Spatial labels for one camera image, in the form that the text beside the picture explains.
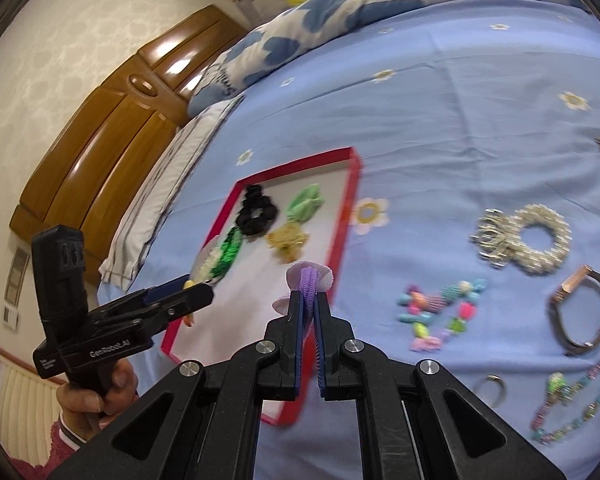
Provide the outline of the person's left hand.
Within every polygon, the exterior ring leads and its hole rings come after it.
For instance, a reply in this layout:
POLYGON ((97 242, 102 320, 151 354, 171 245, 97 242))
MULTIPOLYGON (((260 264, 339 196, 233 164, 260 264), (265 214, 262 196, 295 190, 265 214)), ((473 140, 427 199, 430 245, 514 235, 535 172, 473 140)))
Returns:
POLYGON ((114 364, 111 387, 105 396, 67 382, 56 390, 62 423, 88 441, 138 400, 137 386, 138 378, 128 359, 114 364))

